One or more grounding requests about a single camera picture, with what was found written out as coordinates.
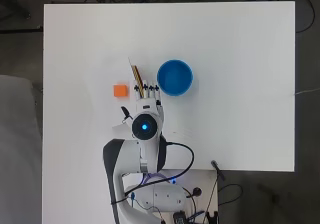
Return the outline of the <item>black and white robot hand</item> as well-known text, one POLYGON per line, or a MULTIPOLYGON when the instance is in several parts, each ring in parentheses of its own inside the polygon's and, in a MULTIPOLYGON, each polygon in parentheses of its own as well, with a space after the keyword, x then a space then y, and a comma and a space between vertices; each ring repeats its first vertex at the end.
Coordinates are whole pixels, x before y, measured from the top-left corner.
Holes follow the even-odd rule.
POLYGON ((142 81, 142 92, 139 92, 137 82, 134 82, 136 97, 136 114, 153 113, 158 120, 164 121, 164 111, 160 98, 160 88, 157 84, 142 81))

